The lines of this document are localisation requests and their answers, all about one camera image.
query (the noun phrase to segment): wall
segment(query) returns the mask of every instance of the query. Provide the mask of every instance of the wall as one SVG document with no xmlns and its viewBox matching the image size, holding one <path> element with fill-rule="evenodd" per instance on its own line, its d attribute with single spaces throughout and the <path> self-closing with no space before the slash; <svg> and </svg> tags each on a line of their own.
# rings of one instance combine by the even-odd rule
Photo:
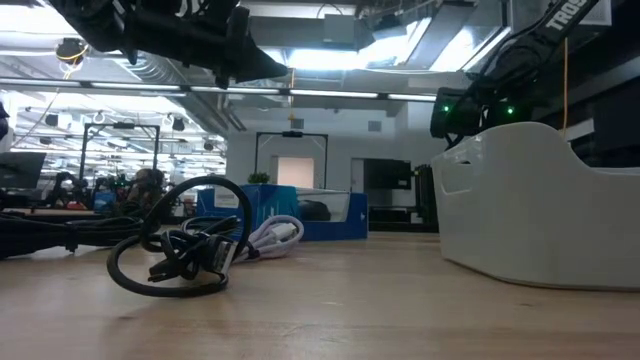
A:
<svg viewBox="0 0 640 360">
<path fill-rule="evenodd" d="M 228 138 L 227 178 L 244 184 L 254 169 L 255 133 L 232 134 Z M 393 159 L 392 139 L 362 139 L 329 136 L 327 188 L 331 190 L 351 189 L 351 159 L 380 158 Z M 314 182 L 322 185 L 324 177 L 324 151 L 318 144 L 306 139 L 290 139 L 273 136 L 260 148 L 258 171 L 268 172 L 273 156 L 310 157 L 314 159 Z"/>
<path fill-rule="evenodd" d="M 395 119 L 385 118 L 379 112 L 343 110 L 334 114 L 331 110 L 307 110 L 298 112 L 305 117 L 305 127 L 318 132 L 325 129 L 329 133 L 327 188 L 331 190 L 351 189 L 352 159 L 397 159 L 411 161 L 412 167 L 430 163 L 431 159 L 446 149 L 446 141 L 434 139 L 429 133 L 433 105 L 428 103 L 408 103 Z M 251 128 L 256 122 L 262 122 L 260 131 L 287 130 L 286 113 L 271 110 L 264 113 L 263 120 L 247 120 Z M 383 121 L 383 133 L 368 133 L 364 126 L 370 119 Z M 323 140 L 290 139 L 281 136 L 261 137 L 258 158 L 258 171 L 269 172 L 271 159 L 274 156 L 309 157 L 314 159 L 314 183 L 322 187 L 324 177 Z M 228 138 L 227 177 L 237 183 L 244 184 L 254 168 L 255 133 L 236 133 Z M 414 191 L 394 190 L 393 204 L 396 206 L 415 206 Z"/>
</svg>

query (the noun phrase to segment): potted plant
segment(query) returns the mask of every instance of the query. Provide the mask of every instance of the potted plant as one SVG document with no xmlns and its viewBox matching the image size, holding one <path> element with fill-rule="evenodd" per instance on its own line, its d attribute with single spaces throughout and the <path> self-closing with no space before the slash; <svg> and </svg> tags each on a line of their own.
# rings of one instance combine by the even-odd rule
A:
<svg viewBox="0 0 640 360">
<path fill-rule="evenodd" d="M 249 175 L 247 182 L 249 184 L 268 184 L 271 177 L 267 173 L 253 173 Z"/>
</svg>

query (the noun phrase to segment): ceiling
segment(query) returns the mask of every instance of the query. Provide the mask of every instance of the ceiling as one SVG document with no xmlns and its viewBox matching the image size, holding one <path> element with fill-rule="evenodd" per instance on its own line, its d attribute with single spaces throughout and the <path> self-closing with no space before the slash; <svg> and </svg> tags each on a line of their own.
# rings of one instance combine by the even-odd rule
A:
<svg viewBox="0 0 640 360">
<path fill-rule="evenodd" d="M 509 27 L 518 28 L 516 19 L 523 23 L 529 20 L 530 17 L 525 19 L 522 14 L 531 12 L 532 2 L 513 0 L 511 6 L 504 7 L 501 0 L 445 1 L 439 7 L 441 1 L 431 0 L 337 0 L 324 5 L 313 0 L 243 1 L 241 5 L 252 13 L 251 33 L 257 45 L 274 60 L 295 70 L 283 78 L 239 85 L 282 88 L 293 84 L 301 89 L 408 94 L 435 94 L 443 86 L 465 88 L 470 81 L 458 70 L 472 71 L 481 66 L 488 53 L 483 52 L 484 49 L 507 34 Z M 44 0 L 30 3 L 34 6 L 8 6 L 6 0 L 0 0 L 3 9 L 0 77 L 62 79 L 70 69 L 56 59 L 54 50 L 63 38 L 78 35 Z M 465 6 L 449 5 L 451 3 Z M 383 15 L 394 13 L 402 23 L 399 28 L 405 29 L 406 34 L 374 41 L 372 29 Z M 335 50 L 338 43 L 340 51 Z M 78 81 L 208 86 L 215 80 L 207 69 L 185 68 L 155 55 L 141 54 L 139 63 L 131 65 L 118 52 L 105 54 L 91 49 L 70 77 Z M 229 134 L 288 128 L 286 119 L 292 107 L 295 117 L 304 118 L 311 129 L 321 130 L 322 126 L 331 124 L 334 131 L 357 135 L 369 120 L 375 120 L 383 124 L 380 136 L 388 136 L 392 134 L 387 131 L 388 124 L 393 123 L 403 106 L 398 101 L 331 97 L 195 93 L 157 96 L 148 92 L 95 90 L 60 93 L 56 97 L 55 87 L 5 90 L 20 94 L 17 95 L 20 103 L 17 139 L 29 131 L 33 135 L 21 140 L 19 147 L 59 151 L 60 157 L 50 162 L 52 170 L 55 170 L 53 166 L 60 165 L 58 160 L 62 158 L 77 163 L 73 158 L 75 153 L 64 154 L 79 150 L 81 140 L 75 136 L 82 133 L 83 124 L 94 121 L 96 116 L 101 119 L 104 115 L 105 123 L 129 121 L 161 126 L 160 152 L 164 159 L 161 166 L 194 175 L 224 172 L 223 138 Z M 33 128 L 49 104 L 50 113 L 59 114 L 66 121 L 65 128 L 46 125 Z M 175 118 L 184 119 L 184 131 L 172 130 L 170 124 Z M 148 161 L 134 159 L 136 156 L 146 159 L 148 155 L 129 154 L 147 154 L 152 150 L 150 141 L 130 140 L 148 137 L 142 130 L 131 134 L 114 129 L 102 131 L 105 139 L 96 137 L 89 146 L 92 151 L 121 151 L 123 157 L 133 159 L 128 165 L 124 164 L 126 161 L 121 162 L 121 166 L 131 169 L 141 161 Z M 41 137 L 54 135 L 57 137 L 52 138 L 53 145 L 41 143 Z M 129 145 L 114 148 L 106 137 L 125 138 L 122 141 Z M 204 151 L 206 141 L 215 143 L 214 151 Z M 180 156 L 193 159 L 200 156 L 202 162 L 216 166 L 206 168 L 195 161 L 193 167 L 197 169 L 188 169 L 189 165 L 180 161 Z M 96 153 L 95 159 L 90 160 L 104 162 L 105 155 Z"/>
</svg>

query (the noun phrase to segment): wooden table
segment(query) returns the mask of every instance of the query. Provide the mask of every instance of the wooden table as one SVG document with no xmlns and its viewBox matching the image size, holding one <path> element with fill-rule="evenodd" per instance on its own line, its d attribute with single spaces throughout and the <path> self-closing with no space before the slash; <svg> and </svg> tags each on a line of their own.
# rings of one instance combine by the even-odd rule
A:
<svg viewBox="0 0 640 360">
<path fill-rule="evenodd" d="M 195 299 L 119 288 L 104 250 L 3 261 L 0 359 L 640 358 L 640 295 L 504 284 L 442 260 L 435 240 L 307 243 Z M 154 261 L 123 260 L 141 277 Z"/>
</svg>

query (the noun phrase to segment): cable bundle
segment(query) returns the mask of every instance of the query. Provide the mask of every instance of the cable bundle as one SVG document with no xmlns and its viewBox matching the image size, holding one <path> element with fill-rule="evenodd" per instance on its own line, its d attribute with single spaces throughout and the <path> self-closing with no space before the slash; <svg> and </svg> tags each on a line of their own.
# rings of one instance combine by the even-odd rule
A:
<svg viewBox="0 0 640 360">
<path fill-rule="evenodd" d="M 78 245 L 112 247 L 139 233 L 142 224 L 142 220 L 130 217 L 52 224 L 0 213 L 0 259 L 56 246 L 69 251 Z"/>
<path fill-rule="evenodd" d="M 218 185 L 225 187 L 240 200 L 243 222 L 238 242 L 226 237 L 238 226 L 235 217 L 217 221 L 215 218 L 196 218 L 184 222 L 180 230 L 165 231 L 156 235 L 154 227 L 160 223 L 166 209 L 185 191 L 194 186 Z M 192 297 L 222 291 L 229 281 L 228 267 L 237 259 L 249 241 L 251 232 L 251 204 L 249 199 L 233 182 L 217 177 L 204 176 L 187 180 L 169 191 L 151 209 L 138 235 L 116 245 L 107 259 L 107 271 L 118 285 L 136 294 L 155 297 Z M 218 282 L 175 288 L 157 287 L 138 283 L 128 278 L 118 265 L 120 256 L 127 249 L 140 244 L 153 253 L 163 253 L 166 259 L 149 269 L 151 282 L 160 282 L 182 277 L 193 280 L 200 270 L 218 275 Z"/>
<path fill-rule="evenodd" d="M 234 262 L 284 257 L 303 234 L 304 226 L 298 219 L 287 215 L 270 217 L 249 236 L 247 247 Z"/>
</svg>

